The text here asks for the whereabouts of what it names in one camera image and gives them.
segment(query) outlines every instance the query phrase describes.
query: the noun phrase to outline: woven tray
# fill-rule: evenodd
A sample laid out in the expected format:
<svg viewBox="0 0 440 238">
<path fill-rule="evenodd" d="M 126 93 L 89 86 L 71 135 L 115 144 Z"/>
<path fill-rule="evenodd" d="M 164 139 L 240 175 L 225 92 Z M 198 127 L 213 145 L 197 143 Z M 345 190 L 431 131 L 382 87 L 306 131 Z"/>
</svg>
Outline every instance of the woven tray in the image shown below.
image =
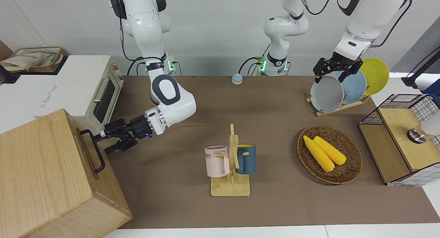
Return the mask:
<svg viewBox="0 0 440 238">
<path fill-rule="evenodd" d="M 346 156 L 347 161 L 341 166 L 335 165 L 333 171 L 325 172 L 307 149 L 303 135 L 311 139 L 315 136 L 320 136 L 342 152 Z M 362 157 L 358 147 L 345 133 L 336 128 L 326 125 L 308 127 L 300 134 L 297 149 L 301 162 L 306 169 L 318 179 L 327 183 L 340 185 L 352 182 L 362 171 Z"/>
</svg>

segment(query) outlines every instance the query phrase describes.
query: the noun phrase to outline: corn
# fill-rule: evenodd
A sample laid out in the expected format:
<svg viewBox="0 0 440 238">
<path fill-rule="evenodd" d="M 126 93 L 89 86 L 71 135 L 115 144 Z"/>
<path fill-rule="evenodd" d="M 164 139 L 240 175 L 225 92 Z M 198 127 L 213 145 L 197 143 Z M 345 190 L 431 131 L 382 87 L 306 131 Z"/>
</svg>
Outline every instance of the corn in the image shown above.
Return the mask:
<svg viewBox="0 0 440 238">
<path fill-rule="evenodd" d="M 321 149 L 328 155 L 328 157 L 335 162 L 337 165 L 342 165 L 345 163 L 347 158 L 339 150 L 329 144 L 327 141 L 319 136 L 316 136 L 313 141 L 321 147 Z"/>
<path fill-rule="evenodd" d="M 325 152 L 308 136 L 303 136 L 307 149 L 311 152 L 315 160 L 319 163 L 325 172 L 330 172 L 334 169 L 334 164 Z"/>
</svg>

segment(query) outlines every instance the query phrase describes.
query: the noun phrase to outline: plate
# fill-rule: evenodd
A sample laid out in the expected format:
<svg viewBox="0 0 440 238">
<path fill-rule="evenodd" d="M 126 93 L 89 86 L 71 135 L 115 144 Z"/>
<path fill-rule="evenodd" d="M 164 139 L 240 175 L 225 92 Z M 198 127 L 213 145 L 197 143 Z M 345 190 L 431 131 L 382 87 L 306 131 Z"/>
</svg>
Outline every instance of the plate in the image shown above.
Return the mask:
<svg viewBox="0 0 440 238">
<path fill-rule="evenodd" d="M 389 80 L 389 70 L 386 64 L 378 58 L 367 58 L 363 60 L 360 67 L 369 86 L 365 91 L 365 95 L 376 94 L 385 88 Z"/>
<path fill-rule="evenodd" d="M 313 139 L 320 136 L 322 139 L 333 145 L 342 152 L 347 161 L 341 166 L 335 165 L 330 172 L 325 172 L 313 155 L 307 149 L 303 135 Z M 345 133 L 326 125 L 314 125 L 306 128 L 298 139 L 298 155 L 305 168 L 318 179 L 327 183 L 340 185 L 352 182 L 360 175 L 362 171 L 362 157 L 356 144 Z"/>
<path fill-rule="evenodd" d="M 342 71 L 332 72 L 329 76 L 338 79 Z M 361 71 L 345 78 L 341 83 L 344 88 L 344 94 L 348 95 L 342 102 L 343 104 L 351 104 L 357 102 L 364 95 L 366 90 L 366 78 Z"/>
<path fill-rule="evenodd" d="M 324 76 L 319 83 L 313 83 L 310 95 L 311 103 L 316 110 L 330 113 L 341 105 L 344 99 L 344 88 L 334 77 Z"/>
</svg>

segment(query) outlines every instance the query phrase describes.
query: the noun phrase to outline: pink mug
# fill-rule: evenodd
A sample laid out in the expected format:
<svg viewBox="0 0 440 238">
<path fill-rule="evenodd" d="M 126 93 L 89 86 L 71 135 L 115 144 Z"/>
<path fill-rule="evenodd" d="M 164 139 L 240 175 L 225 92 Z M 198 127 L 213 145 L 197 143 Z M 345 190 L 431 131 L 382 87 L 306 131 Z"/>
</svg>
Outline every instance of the pink mug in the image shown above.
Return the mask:
<svg viewBox="0 0 440 238">
<path fill-rule="evenodd" d="M 206 173 L 209 177 L 224 177 L 230 172 L 228 147 L 211 146 L 205 148 Z"/>
</svg>

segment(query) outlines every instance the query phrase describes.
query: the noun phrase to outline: yellow plate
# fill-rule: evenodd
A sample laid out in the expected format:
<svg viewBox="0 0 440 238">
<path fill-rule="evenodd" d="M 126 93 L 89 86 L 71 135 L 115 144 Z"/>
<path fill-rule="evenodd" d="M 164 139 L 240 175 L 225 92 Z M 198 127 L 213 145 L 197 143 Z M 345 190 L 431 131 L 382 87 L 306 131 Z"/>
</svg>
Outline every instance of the yellow plate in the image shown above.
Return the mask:
<svg viewBox="0 0 440 238">
<path fill-rule="evenodd" d="M 363 60 L 363 64 L 360 67 L 365 76 L 368 89 L 365 91 L 365 95 L 376 94 L 385 88 L 389 79 L 389 70 L 386 64 L 377 58 L 367 58 Z"/>
</svg>

